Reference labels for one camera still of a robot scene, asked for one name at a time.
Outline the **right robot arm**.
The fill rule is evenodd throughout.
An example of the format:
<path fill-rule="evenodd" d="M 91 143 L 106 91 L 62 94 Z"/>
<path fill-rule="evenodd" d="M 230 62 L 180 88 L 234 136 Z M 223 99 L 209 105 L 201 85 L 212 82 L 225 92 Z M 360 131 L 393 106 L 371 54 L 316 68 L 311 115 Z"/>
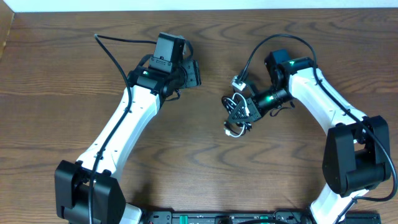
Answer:
<path fill-rule="evenodd" d="M 246 71 L 231 82 L 235 96 L 248 88 L 249 97 L 239 102 L 223 97 L 229 124 L 244 134 L 266 113 L 276 116 L 283 104 L 298 100 L 326 134 L 322 172 L 326 184 L 309 206 L 302 223 L 344 223 L 348 210 L 380 183 L 393 180 L 390 200 L 397 192 L 397 172 L 391 159 L 389 127 L 382 116 L 369 117 L 348 103 L 325 79 L 315 58 L 292 59 L 286 50 L 271 52 L 264 60 L 271 87 L 258 91 L 247 81 Z"/>

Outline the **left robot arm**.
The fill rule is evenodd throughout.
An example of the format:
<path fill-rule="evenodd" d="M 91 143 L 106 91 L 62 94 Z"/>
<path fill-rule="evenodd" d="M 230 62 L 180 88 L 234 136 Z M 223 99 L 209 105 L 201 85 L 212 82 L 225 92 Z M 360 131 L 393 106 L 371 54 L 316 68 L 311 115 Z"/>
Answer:
<path fill-rule="evenodd" d="M 153 54 L 134 70 L 116 67 L 125 82 L 121 101 L 93 144 L 75 162 L 55 170 L 56 213 L 69 223 L 139 223 L 143 210 L 128 203 L 119 181 L 126 161 L 149 121 L 180 91 L 201 85 L 191 43 L 161 32 Z"/>

